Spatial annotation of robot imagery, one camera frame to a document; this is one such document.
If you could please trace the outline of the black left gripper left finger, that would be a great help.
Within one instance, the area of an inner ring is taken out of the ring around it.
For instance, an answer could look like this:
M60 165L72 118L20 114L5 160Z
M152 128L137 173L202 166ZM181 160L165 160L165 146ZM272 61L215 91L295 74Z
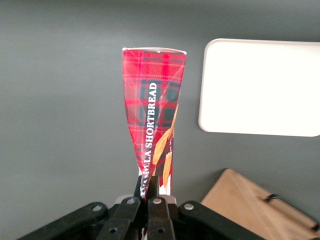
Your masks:
M142 206L137 179L133 195L121 196L111 208L102 202L89 203L22 237L21 240L137 240L134 227Z

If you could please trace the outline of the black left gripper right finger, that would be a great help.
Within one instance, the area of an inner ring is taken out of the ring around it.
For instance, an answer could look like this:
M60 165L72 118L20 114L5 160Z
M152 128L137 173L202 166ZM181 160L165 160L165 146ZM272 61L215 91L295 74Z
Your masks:
M149 240L262 240L263 238L193 200L177 206L171 195L160 195L159 177L147 192Z

